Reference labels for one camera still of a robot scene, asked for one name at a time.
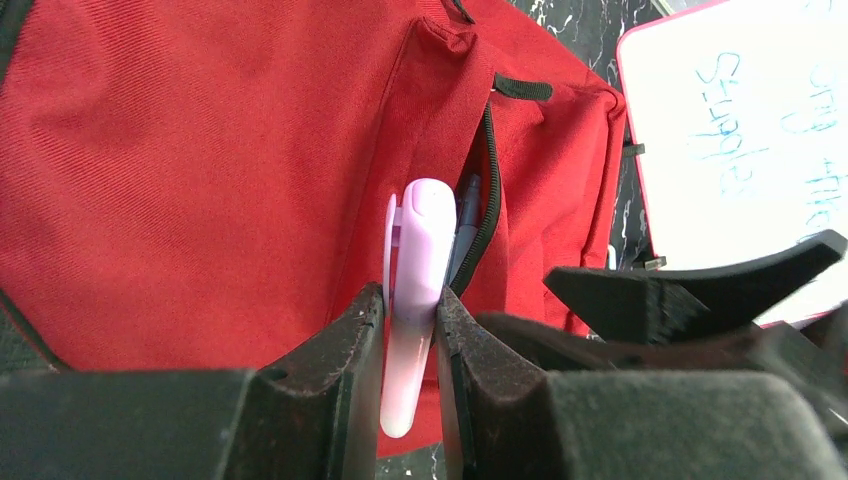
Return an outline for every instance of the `black zipper pull tab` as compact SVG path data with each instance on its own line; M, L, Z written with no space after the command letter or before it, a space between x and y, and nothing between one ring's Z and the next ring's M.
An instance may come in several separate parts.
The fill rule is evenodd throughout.
M545 82L525 82L495 74L492 90L509 98L547 102L554 94L554 87Z

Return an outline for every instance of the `zipper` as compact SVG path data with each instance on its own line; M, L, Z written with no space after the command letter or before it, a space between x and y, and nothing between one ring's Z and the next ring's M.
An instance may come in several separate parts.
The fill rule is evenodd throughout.
M489 152L489 195L486 198L486 211L480 221L480 228L471 241L471 246L462 263L456 271L456 276L450 284L451 290L459 297L471 283L474 270L483 258L483 254L495 236L495 228L501 215L501 170L498 165L498 154L495 149L495 126L492 123L492 105L486 104L483 111L483 130L486 134L486 148Z
M18 307L12 303L12 300L2 290L0 290L0 315L4 317L2 321L6 324L0 325L0 328L17 328L14 334L21 335L24 343L47 363L48 368L59 372L73 370L70 365L65 363L65 361L50 349L35 327L29 323L21 311L18 310Z

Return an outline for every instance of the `backpack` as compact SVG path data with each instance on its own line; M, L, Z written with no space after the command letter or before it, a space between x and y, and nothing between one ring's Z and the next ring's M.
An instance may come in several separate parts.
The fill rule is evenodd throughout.
M267 365L379 281L391 194L471 174L467 309L588 332L542 278L605 263L625 105L507 2L4 4L0 287L57 368Z

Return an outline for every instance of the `black strap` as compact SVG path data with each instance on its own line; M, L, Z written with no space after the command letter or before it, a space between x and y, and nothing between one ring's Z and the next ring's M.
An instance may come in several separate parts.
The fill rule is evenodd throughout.
M636 155L642 155L645 153L645 144L637 143L633 145L632 143L625 143L624 148L621 149L622 157L635 157Z
M500 73L495 74L495 83L492 86L501 94L516 98L518 100L537 100L546 102L554 94L554 87L545 82L525 82L507 78Z

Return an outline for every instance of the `pen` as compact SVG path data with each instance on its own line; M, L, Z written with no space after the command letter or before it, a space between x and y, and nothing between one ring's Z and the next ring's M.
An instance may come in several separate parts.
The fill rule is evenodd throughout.
M450 272L447 277L448 285L456 277L456 273L462 265L462 260L468 254L471 242L477 235L476 225L480 216L480 182L480 177L471 175L468 180L468 188L465 189L465 194L460 201L458 227L453 241Z

